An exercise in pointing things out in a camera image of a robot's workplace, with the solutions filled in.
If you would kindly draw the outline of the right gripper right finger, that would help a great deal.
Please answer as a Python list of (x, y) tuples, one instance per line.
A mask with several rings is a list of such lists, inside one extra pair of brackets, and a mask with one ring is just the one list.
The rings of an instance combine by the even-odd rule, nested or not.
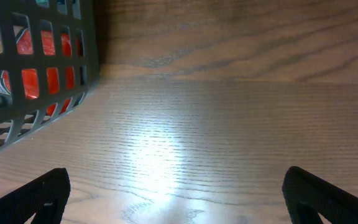
[(358, 223), (358, 197), (297, 167), (290, 167), (282, 185), (285, 203), (295, 224)]

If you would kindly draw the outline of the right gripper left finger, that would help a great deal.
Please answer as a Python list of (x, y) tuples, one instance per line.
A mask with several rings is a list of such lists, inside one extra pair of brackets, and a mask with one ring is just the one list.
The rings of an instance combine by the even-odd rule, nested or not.
[(0, 198), (0, 223), (59, 224), (70, 196), (65, 168), (55, 168)]

